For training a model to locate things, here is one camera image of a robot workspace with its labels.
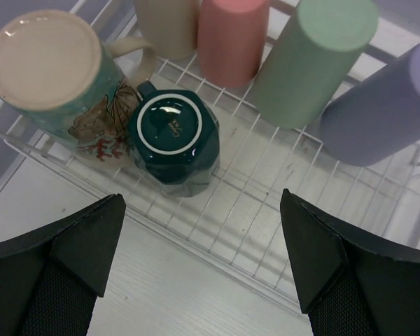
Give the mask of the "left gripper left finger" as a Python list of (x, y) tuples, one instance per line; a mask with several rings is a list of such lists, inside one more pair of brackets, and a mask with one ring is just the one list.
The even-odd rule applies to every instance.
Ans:
[(0, 335), (86, 335), (125, 217), (121, 194), (0, 242)]

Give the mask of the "floral beige mug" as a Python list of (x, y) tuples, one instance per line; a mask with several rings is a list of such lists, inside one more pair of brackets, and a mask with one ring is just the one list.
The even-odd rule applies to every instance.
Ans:
[(0, 29), (0, 98), (82, 161), (126, 167), (137, 86), (156, 61), (143, 38), (105, 44), (73, 13), (36, 10)]

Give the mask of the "dark green mug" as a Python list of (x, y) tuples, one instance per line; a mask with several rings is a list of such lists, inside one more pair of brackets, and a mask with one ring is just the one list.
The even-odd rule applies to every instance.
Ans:
[(136, 89), (138, 106), (127, 125), (129, 156), (165, 194), (205, 191), (219, 163), (219, 122), (190, 90), (160, 90), (150, 81)]

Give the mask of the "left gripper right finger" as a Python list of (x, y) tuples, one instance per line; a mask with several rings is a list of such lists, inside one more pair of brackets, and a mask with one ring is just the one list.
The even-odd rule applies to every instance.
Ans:
[(420, 335), (420, 250), (289, 190), (280, 213), (300, 309), (315, 335)]

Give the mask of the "purple tumbler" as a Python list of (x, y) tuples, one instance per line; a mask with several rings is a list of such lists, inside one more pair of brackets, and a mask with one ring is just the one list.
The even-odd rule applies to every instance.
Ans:
[(420, 44), (333, 100), (319, 133), (336, 160), (357, 167), (420, 140)]

